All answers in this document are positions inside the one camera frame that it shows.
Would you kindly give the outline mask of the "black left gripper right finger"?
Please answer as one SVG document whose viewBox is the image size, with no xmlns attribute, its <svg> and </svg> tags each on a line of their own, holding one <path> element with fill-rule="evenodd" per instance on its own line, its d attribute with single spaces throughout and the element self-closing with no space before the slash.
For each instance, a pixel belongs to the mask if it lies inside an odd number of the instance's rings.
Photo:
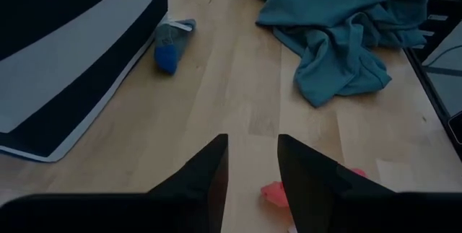
<svg viewBox="0 0 462 233">
<path fill-rule="evenodd" d="M 394 194 L 288 134 L 277 154 L 297 233 L 371 232 L 373 202 Z"/>
</svg>

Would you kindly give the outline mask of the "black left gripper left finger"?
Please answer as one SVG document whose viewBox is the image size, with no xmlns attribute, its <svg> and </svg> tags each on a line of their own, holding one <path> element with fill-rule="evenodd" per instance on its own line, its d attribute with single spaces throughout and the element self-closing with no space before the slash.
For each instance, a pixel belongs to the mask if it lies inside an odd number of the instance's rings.
<svg viewBox="0 0 462 233">
<path fill-rule="evenodd" d="M 228 135 L 222 133 L 150 190 L 153 233 L 220 233 L 228 168 Z"/>
</svg>

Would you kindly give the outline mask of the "navy white striped basket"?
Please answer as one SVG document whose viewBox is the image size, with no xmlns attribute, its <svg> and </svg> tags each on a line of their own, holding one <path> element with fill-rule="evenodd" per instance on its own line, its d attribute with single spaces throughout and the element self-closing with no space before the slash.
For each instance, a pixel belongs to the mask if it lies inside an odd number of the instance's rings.
<svg viewBox="0 0 462 233">
<path fill-rule="evenodd" d="M 168 0 L 0 0 L 0 152 L 64 157 L 167 9 Z"/>
</svg>

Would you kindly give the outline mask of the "small red garment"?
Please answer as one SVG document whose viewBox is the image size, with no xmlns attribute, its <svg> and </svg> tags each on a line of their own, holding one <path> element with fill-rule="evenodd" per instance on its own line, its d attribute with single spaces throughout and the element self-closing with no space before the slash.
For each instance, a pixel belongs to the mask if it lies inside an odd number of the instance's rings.
<svg viewBox="0 0 462 233">
<path fill-rule="evenodd" d="M 269 202 L 277 205 L 278 207 L 288 207 L 283 182 L 273 182 L 272 184 L 263 186 L 261 188 L 261 195 Z"/>
</svg>

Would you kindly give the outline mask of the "teal blue garment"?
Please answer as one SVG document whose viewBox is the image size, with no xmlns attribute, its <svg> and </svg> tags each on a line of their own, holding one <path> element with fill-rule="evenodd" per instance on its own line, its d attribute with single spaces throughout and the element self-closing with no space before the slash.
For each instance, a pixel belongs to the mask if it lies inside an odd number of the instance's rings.
<svg viewBox="0 0 462 233">
<path fill-rule="evenodd" d="M 373 48 L 425 43 L 428 0 L 263 1 L 256 24 L 300 57 L 294 81 L 314 107 L 385 88 L 391 78 Z"/>
</svg>

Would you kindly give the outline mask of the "small black device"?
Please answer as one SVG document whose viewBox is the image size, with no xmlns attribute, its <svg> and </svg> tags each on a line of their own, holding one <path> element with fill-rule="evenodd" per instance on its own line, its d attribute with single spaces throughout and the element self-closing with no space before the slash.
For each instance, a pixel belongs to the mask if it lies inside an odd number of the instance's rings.
<svg viewBox="0 0 462 233">
<path fill-rule="evenodd" d="M 448 120 L 450 134 L 458 145 L 462 145 L 462 111 Z"/>
</svg>

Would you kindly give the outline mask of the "grey sock with blue toe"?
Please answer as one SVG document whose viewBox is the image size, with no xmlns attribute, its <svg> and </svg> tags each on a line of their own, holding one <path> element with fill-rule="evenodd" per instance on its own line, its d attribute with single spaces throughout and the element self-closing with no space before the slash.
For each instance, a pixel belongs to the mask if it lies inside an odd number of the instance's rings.
<svg viewBox="0 0 462 233">
<path fill-rule="evenodd" d="M 196 29 L 196 20 L 168 20 L 154 31 L 154 61 L 157 68 L 173 75 Z"/>
</svg>

